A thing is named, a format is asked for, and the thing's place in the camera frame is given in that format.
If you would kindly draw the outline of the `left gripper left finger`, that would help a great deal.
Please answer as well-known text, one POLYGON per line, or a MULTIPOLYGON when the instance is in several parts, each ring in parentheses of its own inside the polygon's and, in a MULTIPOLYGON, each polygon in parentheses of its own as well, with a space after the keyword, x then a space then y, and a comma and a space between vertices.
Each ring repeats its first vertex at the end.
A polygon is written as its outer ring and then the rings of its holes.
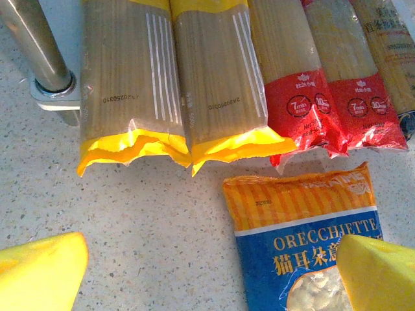
POLYGON ((80 232, 1 250, 1 310, 71 310, 88 265, 80 232))

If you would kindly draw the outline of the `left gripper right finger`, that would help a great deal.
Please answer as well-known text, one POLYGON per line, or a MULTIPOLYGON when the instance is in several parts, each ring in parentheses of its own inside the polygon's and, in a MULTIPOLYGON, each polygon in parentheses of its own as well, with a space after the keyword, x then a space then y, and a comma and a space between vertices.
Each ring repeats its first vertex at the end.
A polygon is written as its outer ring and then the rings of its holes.
POLYGON ((414 249, 346 235, 337 268, 354 310, 414 310, 414 249))

